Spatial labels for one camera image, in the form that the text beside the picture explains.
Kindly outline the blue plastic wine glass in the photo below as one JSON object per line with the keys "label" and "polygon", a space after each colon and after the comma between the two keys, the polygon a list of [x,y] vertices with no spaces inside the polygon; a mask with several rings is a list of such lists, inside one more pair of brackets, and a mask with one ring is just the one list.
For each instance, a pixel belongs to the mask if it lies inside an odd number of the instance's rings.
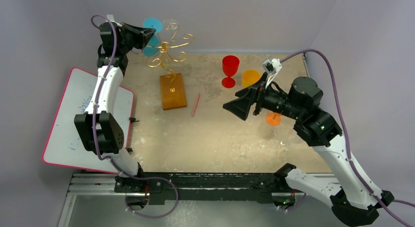
{"label": "blue plastic wine glass", "polygon": [[158,46],[160,44],[160,39],[158,33],[162,30],[163,24],[156,18],[146,18],[143,21],[144,28],[154,28],[156,30],[155,34],[152,36],[147,46],[143,49],[143,55],[146,57],[152,57],[158,53]]}

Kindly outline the clear wine glass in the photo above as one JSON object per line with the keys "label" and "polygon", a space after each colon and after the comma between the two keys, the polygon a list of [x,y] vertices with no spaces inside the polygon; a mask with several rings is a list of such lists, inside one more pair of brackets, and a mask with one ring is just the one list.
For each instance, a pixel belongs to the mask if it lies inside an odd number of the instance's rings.
{"label": "clear wine glass", "polygon": [[280,148],[282,151],[291,151],[295,147],[295,144],[290,139],[283,139],[280,142]]}
{"label": "clear wine glass", "polygon": [[168,19],[162,22],[164,30],[175,31],[179,27],[179,23],[175,19]]}

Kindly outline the orange plastic wine glass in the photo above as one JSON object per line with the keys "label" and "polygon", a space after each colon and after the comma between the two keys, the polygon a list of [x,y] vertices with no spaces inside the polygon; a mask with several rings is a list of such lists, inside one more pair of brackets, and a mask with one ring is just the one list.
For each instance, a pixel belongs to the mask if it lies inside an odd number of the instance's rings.
{"label": "orange plastic wine glass", "polygon": [[266,115],[266,122],[271,126],[278,126],[281,123],[281,114],[268,113]]}

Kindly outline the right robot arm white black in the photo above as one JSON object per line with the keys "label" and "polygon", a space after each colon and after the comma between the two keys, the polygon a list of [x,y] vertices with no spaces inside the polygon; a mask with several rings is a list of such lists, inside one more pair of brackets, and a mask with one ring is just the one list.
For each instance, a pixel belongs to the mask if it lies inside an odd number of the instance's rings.
{"label": "right robot arm white black", "polygon": [[265,85],[267,74],[255,84],[236,93],[236,99],[223,108],[246,120],[254,106],[254,115],[262,109],[294,119],[294,131],[314,149],[329,166],[336,183],[324,182],[306,174],[292,164],[285,164],[275,173],[275,185],[280,191],[289,188],[305,192],[326,204],[333,214],[349,227],[372,224],[378,209],[389,205],[394,197],[376,186],[347,152],[345,136],[334,117],[319,107],[323,91],[309,77],[298,77],[284,92],[277,83]]}

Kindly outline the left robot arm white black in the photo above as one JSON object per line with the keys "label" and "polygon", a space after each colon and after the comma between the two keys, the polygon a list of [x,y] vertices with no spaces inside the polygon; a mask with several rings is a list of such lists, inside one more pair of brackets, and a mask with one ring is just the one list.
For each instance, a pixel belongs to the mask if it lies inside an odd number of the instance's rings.
{"label": "left robot arm white black", "polygon": [[91,102],[83,113],[75,115],[74,124],[85,150],[116,169],[116,182],[141,192],[148,179],[124,146],[124,131],[115,119],[114,106],[128,65],[127,53],[134,48],[144,49],[156,30],[112,21],[97,28],[102,41],[98,48],[97,82]]}

